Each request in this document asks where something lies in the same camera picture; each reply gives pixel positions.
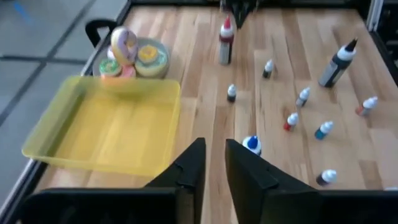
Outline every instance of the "plastic tray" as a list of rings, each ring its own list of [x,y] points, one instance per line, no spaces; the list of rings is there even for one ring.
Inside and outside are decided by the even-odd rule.
[[[109,86],[103,81],[67,79],[22,153],[58,166],[158,175],[174,149],[179,84],[127,78]]]

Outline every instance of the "glue bottle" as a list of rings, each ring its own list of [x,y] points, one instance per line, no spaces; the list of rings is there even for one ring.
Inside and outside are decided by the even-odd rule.
[[[234,42],[234,30],[229,16],[224,21],[220,30],[220,64],[229,65],[232,56],[232,44]]]
[[[262,72],[262,76],[264,78],[271,77],[272,70],[274,69],[274,63],[272,60],[269,60],[264,67],[264,71]]]
[[[299,94],[299,96],[298,96],[298,98],[296,100],[296,105],[298,107],[304,106],[305,103],[307,102],[309,96],[310,96],[310,87],[306,87]]]
[[[330,131],[333,129],[333,122],[332,121],[327,121],[323,123],[317,131],[315,131],[315,137],[317,140],[322,140],[324,139]]]
[[[325,186],[336,182],[337,172],[335,170],[324,170],[318,177],[317,183]]]
[[[296,126],[299,121],[299,115],[297,113],[292,113],[288,118],[286,123],[284,124],[284,129],[286,131],[291,131],[294,126]]]
[[[256,155],[261,156],[261,142],[257,136],[248,136],[244,138],[242,145]]]
[[[227,99],[229,102],[231,102],[231,103],[235,102],[235,100],[236,100],[236,87],[235,87],[234,84],[231,84],[231,85],[228,87],[228,92],[227,92],[226,99]]]
[[[370,97],[369,99],[365,100],[361,106],[355,109],[355,113],[360,116],[366,116],[369,112],[376,107],[377,105],[377,96]]]
[[[355,38],[348,45],[343,46],[333,56],[323,75],[319,79],[321,86],[331,88],[348,68],[356,54],[355,46],[358,39]]]

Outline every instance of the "round container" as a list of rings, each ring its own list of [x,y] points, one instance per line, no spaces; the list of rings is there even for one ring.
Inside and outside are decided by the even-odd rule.
[[[148,69],[141,65],[139,61],[136,61],[135,67],[136,67],[136,76],[140,78],[164,78],[167,74],[167,71],[169,70],[170,66],[170,52],[168,48],[160,43],[157,40],[146,38],[146,37],[138,37],[137,38],[137,43],[139,47],[143,47],[145,45],[152,45],[154,47],[157,47],[160,50],[160,54],[163,52],[167,56],[167,62],[163,67],[158,67],[154,72],[153,69],[152,71],[148,71]],[[96,57],[94,63],[93,63],[93,75],[101,75],[100,74],[100,63],[102,59],[108,58],[107,56],[108,53],[108,47],[105,47],[101,50],[101,52],[98,54]]]

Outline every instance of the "blue cap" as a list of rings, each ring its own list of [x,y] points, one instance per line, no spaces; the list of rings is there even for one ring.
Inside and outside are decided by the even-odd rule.
[[[258,144],[259,144],[259,140],[258,140],[257,136],[251,136],[248,141],[248,147],[250,149],[255,149],[255,148],[257,148]]]

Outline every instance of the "metal frame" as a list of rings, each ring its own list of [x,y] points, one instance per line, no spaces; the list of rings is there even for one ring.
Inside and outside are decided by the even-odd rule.
[[[357,9],[361,15],[366,13],[361,10],[364,9],[363,4],[366,4],[364,0],[266,0],[261,4],[260,7],[310,7],[310,8],[344,8],[344,9]],[[372,0],[369,7],[368,20],[366,26],[371,33],[372,38],[375,41],[377,48],[382,55],[389,71],[392,74],[398,74],[398,68],[395,67],[393,62],[389,60],[388,52],[382,43],[380,37],[375,33],[378,27],[378,20],[380,18],[383,0]],[[133,6],[214,6],[219,7],[219,2],[208,2],[206,0],[127,0],[125,6],[121,9],[116,23],[118,26],[122,25],[126,20],[127,15]],[[95,46],[95,51],[89,57],[86,65],[81,71],[81,75],[92,75],[92,65],[95,58],[101,52],[101,49],[109,45],[111,33],[109,32],[105,38],[101,39]],[[39,183],[43,173],[47,168],[47,164],[39,161],[29,160],[25,169],[21,173],[18,181],[11,190],[8,198],[0,208],[0,223],[15,223],[17,219],[17,209],[21,202],[30,195]]]

